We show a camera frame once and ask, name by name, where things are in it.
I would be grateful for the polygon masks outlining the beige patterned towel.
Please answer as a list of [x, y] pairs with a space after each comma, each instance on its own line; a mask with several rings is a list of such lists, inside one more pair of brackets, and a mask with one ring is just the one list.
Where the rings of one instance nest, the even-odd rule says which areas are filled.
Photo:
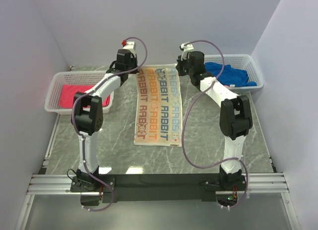
[[143, 66], [135, 78], [138, 96], [134, 144], [181, 147], [183, 111], [176, 64]]

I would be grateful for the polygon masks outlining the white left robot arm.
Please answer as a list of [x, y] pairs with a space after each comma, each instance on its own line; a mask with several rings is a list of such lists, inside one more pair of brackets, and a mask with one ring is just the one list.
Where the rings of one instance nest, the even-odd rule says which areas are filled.
[[103, 124], [103, 102], [128, 79], [128, 73], [137, 69], [136, 48], [130, 42], [117, 51], [116, 60], [95, 86], [74, 95], [71, 123], [78, 135], [80, 152], [74, 185], [95, 191], [102, 184], [96, 148], [97, 134]]

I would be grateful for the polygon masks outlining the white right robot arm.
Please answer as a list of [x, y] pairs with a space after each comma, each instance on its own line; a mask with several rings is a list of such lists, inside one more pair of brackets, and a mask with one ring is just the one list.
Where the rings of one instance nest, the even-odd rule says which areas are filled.
[[230, 91], [207, 72], [204, 54], [200, 51], [184, 50], [177, 58], [176, 69], [180, 76], [189, 76], [192, 85], [220, 107], [219, 125], [225, 137], [225, 148], [218, 180], [214, 185], [231, 190], [239, 184], [246, 184], [242, 176], [241, 158], [243, 144], [253, 126], [249, 98]]

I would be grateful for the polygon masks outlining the pink red towel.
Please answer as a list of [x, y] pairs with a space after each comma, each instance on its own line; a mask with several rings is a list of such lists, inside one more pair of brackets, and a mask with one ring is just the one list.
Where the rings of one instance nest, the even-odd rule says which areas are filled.
[[77, 92], [86, 92], [93, 85], [70, 85], [64, 84], [61, 91], [59, 107], [62, 109], [72, 109], [74, 96]]

